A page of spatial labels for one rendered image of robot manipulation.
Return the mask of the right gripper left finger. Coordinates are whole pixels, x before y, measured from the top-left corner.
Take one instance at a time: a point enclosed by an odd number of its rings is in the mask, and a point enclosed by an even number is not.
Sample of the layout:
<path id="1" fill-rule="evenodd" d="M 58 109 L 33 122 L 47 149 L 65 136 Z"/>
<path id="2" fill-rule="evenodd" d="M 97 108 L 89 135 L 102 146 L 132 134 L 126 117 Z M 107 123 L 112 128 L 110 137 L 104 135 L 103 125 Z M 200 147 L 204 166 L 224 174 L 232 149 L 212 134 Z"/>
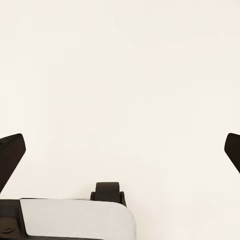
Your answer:
<path id="1" fill-rule="evenodd" d="M 26 152 L 21 133 L 0 138 L 0 193 Z"/>

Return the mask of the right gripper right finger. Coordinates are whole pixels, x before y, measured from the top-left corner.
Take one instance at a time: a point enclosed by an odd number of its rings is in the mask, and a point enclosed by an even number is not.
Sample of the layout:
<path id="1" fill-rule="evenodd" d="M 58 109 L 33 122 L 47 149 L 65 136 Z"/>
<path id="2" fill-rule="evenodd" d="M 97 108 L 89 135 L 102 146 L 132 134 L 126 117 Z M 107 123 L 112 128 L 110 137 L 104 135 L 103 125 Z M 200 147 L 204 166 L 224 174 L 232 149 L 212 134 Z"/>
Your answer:
<path id="1" fill-rule="evenodd" d="M 227 135 L 224 151 L 240 173 L 240 135 L 229 133 Z"/>

